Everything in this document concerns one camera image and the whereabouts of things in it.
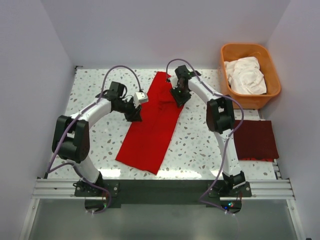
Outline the bright red t shirt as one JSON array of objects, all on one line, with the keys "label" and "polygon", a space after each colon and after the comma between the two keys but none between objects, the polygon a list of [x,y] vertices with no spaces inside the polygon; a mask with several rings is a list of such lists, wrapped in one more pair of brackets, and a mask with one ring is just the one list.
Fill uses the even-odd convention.
[{"label": "bright red t shirt", "polygon": [[166,73],[158,71],[147,92],[148,102],[142,104],[142,121],[130,125],[116,161],[154,175],[158,173],[183,110],[171,95],[171,88]]}]

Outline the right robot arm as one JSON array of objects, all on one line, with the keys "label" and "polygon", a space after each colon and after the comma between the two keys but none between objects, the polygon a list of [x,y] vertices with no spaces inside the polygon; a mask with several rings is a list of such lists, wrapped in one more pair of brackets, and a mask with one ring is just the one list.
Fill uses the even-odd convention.
[{"label": "right robot arm", "polygon": [[196,70],[190,71],[185,65],[181,65],[174,72],[175,76],[167,78],[167,81],[171,83],[170,93],[177,106],[181,107],[190,100],[191,93],[195,93],[206,104],[205,122],[208,129],[214,133],[222,155],[222,169],[217,174],[223,177],[220,190],[233,197],[246,183],[234,141],[234,100],[209,86]]}]

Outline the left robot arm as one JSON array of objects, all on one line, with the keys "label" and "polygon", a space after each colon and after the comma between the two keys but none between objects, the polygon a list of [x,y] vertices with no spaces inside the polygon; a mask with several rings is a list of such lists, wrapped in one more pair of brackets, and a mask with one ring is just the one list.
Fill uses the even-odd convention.
[{"label": "left robot arm", "polygon": [[58,156],[72,165],[81,181],[86,184],[86,191],[92,196],[99,196],[104,190],[101,172],[89,157],[90,129],[101,118],[113,111],[124,114],[128,122],[141,122],[142,104],[148,102],[148,96],[141,89],[126,100],[127,87],[119,82],[111,82],[109,89],[98,94],[94,101],[73,115],[61,115],[56,120],[52,159],[47,173]]}]

